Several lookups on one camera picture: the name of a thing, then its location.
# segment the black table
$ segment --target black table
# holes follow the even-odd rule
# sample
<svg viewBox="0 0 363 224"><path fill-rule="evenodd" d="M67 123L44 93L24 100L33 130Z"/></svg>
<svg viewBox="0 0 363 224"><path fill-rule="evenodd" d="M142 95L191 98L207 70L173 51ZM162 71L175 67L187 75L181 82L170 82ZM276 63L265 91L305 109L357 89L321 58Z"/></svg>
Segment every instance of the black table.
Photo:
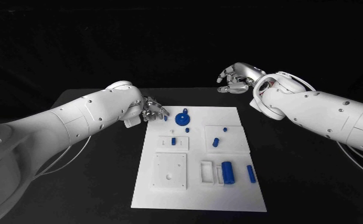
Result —
<svg viewBox="0 0 363 224"><path fill-rule="evenodd" d="M53 107L98 89L66 90ZM147 123L116 122L96 133L79 157L30 184L0 223L295 223L363 222L363 171L334 141L275 121L250 106L245 94L214 88L141 89L162 105L234 106L245 127L268 213L132 209L131 200ZM77 153L80 141L60 160Z"/></svg>

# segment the table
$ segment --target table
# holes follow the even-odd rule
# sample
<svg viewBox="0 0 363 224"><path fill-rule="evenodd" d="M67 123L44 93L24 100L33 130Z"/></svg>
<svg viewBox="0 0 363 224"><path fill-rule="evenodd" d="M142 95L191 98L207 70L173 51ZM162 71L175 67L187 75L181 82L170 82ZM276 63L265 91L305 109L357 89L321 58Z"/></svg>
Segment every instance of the table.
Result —
<svg viewBox="0 0 363 224"><path fill-rule="evenodd" d="M99 89L66 90L53 107ZM302 219L363 222L363 171L335 142L275 121L245 94L216 88L141 89L162 105L234 106L245 128L268 213L131 209L147 123L116 122L96 133L75 161L30 184L0 223L294 223ZM54 168L77 153L85 140Z"/></svg>

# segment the blue object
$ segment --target blue object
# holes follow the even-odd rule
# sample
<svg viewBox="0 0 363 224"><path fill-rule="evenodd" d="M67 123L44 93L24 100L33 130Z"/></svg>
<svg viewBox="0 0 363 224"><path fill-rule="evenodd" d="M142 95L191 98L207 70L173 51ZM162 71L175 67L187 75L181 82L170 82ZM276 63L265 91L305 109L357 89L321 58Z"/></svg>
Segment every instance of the blue object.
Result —
<svg viewBox="0 0 363 224"><path fill-rule="evenodd" d="M190 117L187 114L187 109L183 109L183 113L175 115L175 124L180 126L185 126L190 122Z"/></svg>
<svg viewBox="0 0 363 224"><path fill-rule="evenodd" d="M226 185L230 185L234 183L234 176L233 176L233 169L232 169L232 163L223 162L221 163L221 175L223 175L223 181Z"/></svg>
<svg viewBox="0 0 363 224"><path fill-rule="evenodd" d="M255 174L253 174L252 165L247 165L247 175L249 175L250 183L255 183Z"/></svg>
<svg viewBox="0 0 363 224"><path fill-rule="evenodd" d="M214 138L214 141L213 141L213 147L217 147L217 143L219 143L219 139Z"/></svg>

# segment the blue cap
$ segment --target blue cap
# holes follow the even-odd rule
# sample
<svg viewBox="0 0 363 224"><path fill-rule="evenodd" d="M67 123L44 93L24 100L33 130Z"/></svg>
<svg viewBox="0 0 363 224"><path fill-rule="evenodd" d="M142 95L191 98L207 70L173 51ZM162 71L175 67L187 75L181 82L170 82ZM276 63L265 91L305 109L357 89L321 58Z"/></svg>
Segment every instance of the blue cap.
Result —
<svg viewBox="0 0 363 224"><path fill-rule="evenodd" d="M175 115L175 124L180 126L185 126L190 122L190 117L187 114L187 109L183 109L183 113Z"/></svg>

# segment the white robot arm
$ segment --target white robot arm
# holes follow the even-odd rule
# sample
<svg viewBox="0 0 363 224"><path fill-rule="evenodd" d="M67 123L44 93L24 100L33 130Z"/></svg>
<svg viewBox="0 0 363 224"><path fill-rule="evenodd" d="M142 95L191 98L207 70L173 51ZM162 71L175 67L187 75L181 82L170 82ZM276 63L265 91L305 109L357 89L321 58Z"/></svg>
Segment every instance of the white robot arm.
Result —
<svg viewBox="0 0 363 224"><path fill-rule="evenodd" d="M240 62L223 70L217 83L223 77L227 77L229 85L219 87L219 92L243 93L253 87L249 104L269 118L282 120L286 116L299 127L363 150L363 103L315 91L308 83L285 72L266 74Z"/></svg>
<svg viewBox="0 0 363 224"><path fill-rule="evenodd" d="M168 112L144 97L131 82L103 90L20 120L0 124L0 219L18 201L49 158L118 120L125 127L162 119Z"/></svg>

